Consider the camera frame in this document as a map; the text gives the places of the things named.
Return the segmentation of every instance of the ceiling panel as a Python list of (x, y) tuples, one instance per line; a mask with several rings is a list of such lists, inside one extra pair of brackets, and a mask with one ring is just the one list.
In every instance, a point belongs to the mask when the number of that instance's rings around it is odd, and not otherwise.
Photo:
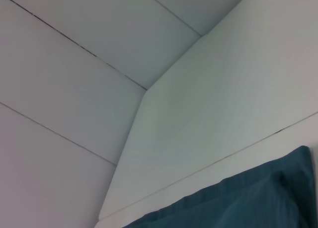
[(199, 35), (155, 0), (14, 0), (149, 88)]
[(201, 35), (207, 34), (241, 0), (157, 0)]

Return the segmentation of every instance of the ceiling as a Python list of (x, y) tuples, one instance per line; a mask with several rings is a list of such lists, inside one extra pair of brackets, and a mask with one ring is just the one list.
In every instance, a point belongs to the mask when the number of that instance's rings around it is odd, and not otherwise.
[(13, 1), (149, 88), (240, 0)]

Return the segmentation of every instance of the teal fabric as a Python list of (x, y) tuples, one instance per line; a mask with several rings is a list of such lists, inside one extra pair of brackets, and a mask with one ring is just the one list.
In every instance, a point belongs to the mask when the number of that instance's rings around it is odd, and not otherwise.
[(224, 179), (126, 228), (318, 228), (309, 148)]

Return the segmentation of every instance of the white paneling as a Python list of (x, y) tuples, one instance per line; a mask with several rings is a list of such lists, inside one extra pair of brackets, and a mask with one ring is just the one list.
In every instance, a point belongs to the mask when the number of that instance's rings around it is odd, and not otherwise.
[(124, 227), (147, 213), (169, 206), (224, 178), (285, 156), (301, 145), (311, 148), (318, 174), (317, 131), (318, 115), (315, 115), (142, 199), (100, 221), (96, 228)]
[(145, 90), (0, 0), (0, 102), (117, 163)]
[(14, 0), (144, 87), (199, 36), (154, 0)]
[(317, 0), (243, 0), (144, 96), (100, 218), (318, 111)]
[(214, 28), (241, 0), (158, 0), (201, 35)]
[(0, 105), (0, 227), (91, 228), (114, 170)]

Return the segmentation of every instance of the white ceiling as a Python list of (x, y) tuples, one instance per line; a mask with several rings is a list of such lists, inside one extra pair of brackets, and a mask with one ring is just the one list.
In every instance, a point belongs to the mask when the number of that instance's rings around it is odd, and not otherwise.
[(149, 88), (240, 0), (13, 1)]

